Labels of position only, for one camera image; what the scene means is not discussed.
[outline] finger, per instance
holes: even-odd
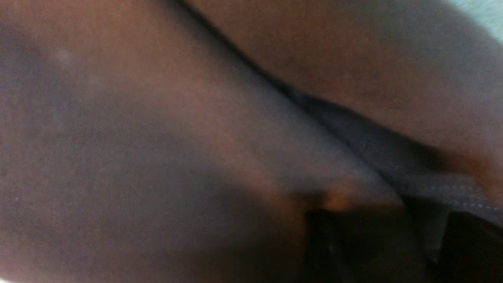
[[[445,2],[185,2],[272,77],[448,152],[503,203],[503,48]]]

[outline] stitching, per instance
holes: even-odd
[[[499,207],[490,206],[490,205],[483,205],[483,204],[477,203],[477,202],[443,201],[442,203],[455,205],[455,206],[476,207],[476,208],[483,208],[483,209],[487,209],[487,210],[501,211],[501,208],[499,208]]]

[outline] brown skin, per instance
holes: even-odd
[[[185,0],[271,76],[433,146],[503,205],[503,47],[440,0]]]
[[[0,277],[291,282],[316,206],[300,196],[330,190],[383,220],[341,221],[369,245],[355,274],[425,281],[393,189],[177,5],[0,13]]]

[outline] skin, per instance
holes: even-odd
[[[177,4],[0,13],[0,277],[292,282],[328,195],[357,279],[427,281],[393,189]]]
[[[503,205],[503,47],[440,0],[185,0],[272,77],[437,149]]]

